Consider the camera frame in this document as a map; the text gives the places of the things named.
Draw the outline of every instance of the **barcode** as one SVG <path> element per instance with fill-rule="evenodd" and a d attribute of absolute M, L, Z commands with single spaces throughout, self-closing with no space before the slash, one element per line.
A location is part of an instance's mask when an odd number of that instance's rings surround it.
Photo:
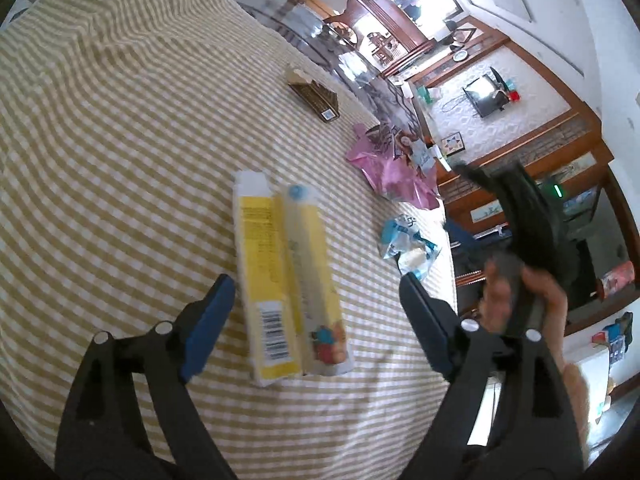
<path fill-rule="evenodd" d="M 282 304 L 265 301 L 260 304 L 264 352 L 269 361 L 289 361 L 289 346 L 282 325 Z"/>

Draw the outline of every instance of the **floor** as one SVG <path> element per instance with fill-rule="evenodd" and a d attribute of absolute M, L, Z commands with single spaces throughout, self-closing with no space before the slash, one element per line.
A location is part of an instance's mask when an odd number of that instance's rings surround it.
<path fill-rule="evenodd" d="M 589 464 L 596 460 L 609 445 L 639 397 L 640 388 L 636 388 L 612 404 L 611 408 L 602 414 L 599 424 L 592 424 L 587 439 Z"/>

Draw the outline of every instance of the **white label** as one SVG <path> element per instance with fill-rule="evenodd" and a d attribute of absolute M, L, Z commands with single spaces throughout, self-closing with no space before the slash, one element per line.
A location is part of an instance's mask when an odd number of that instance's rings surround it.
<path fill-rule="evenodd" d="M 258 303 L 262 318 L 264 357 L 268 365 L 291 361 L 289 345 L 282 324 L 282 304 L 279 301 Z"/>
<path fill-rule="evenodd" d="M 322 117 L 329 121 L 335 117 L 334 111 L 331 109 L 325 110 L 324 112 L 322 112 Z"/>

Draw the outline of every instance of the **blue gripper pad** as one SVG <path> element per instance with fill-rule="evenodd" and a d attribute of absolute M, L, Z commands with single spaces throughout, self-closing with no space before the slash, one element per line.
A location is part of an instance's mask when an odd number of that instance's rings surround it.
<path fill-rule="evenodd" d="M 184 363 L 180 368 L 180 376 L 185 383 L 204 370 L 226 318 L 234 306 L 235 298 L 236 284 L 230 277 L 225 276 L 216 293 L 203 300 L 207 301 L 208 305 L 184 345 Z"/>

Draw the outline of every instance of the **pink plastic wrapper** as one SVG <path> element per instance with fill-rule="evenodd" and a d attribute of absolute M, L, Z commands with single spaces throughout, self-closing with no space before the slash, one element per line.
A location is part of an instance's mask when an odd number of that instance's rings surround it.
<path fill-rule="evenodd" d="M 408 165 L 405 156 L 395 158 L 394 139 L 387 127 L 367 135 L 364 124 L 353 125 L 356 142 L 346 159 L 360 168 L 376 193 L 394 202 L 408 202 L 418 209 L 437 209 L 436 167 L 427 174 Z"/>

